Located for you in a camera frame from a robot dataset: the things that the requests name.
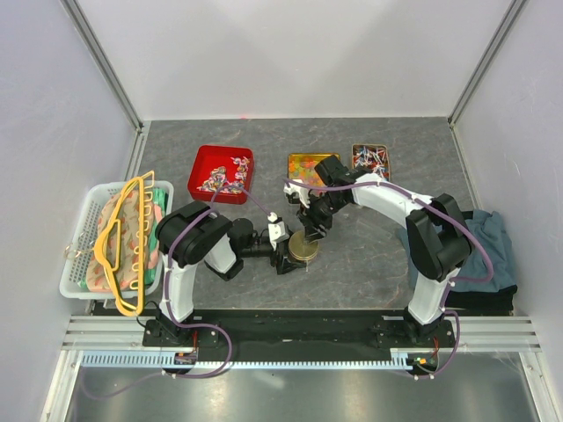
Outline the round wooden jar lid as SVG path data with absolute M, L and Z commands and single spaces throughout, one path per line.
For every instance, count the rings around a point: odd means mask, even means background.
M 304 231 L 300 230 L 294 233 L 289 239 L 289 253 L 295 256 L 306 256 L 317 253 L 319 244 L 318 241 L 306 243 L 304 241 Z

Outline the red candy tray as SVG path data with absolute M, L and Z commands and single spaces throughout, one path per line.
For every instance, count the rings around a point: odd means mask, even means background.
M 254 169 L 253 153 L 248 148 L 206 144 L 199 147 L 187 181 L 194 200 L 231 205 L 247 202 Z

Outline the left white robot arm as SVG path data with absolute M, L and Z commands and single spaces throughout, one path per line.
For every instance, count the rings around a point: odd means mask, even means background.
M 156 236 L 165 265 L 159 309 L 168 318 L 163 336 L 173 345 L 185 345 L 193 336 L 193 325 L 187 319 L 194 312 L 199 264 L 223 280 L 237 276 L 246 258 L 268 258 L 279 275 L 306 267 L 305 260 L 290 253 L 289 241 L 295 233 L 276 215 L 267 220 L 267 227 L 258 232 L 246 218 L 232 221 L 210 205 L 194 201 L 159 222 Z

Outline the clear glass jar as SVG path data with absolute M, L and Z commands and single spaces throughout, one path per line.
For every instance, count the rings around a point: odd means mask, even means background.
M 306 256 L 295 256 L 293 254 L 289 254 L 289 263 L 294 269 L 303 269 L 306 268 L 317 256 L 317 253 Z

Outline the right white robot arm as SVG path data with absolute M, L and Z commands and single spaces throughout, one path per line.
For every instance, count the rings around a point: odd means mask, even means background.
M 406 231 L 409 257 L 417 271 L 413 297 L 405 310 L 403 335 L 425 345 L 443 318 L 446 287 L 472 254 L 469 230 L 456 200 L 448 194 L 420 195 L 397 186 L 365 167 L 349 169 L 331 155 L 315 166 L 323 185 L 313 188 L 289 180 L 284 193 L 297 200 L 304 241 L 326 237 L 333 216 L 348 205 L 371 209 Z

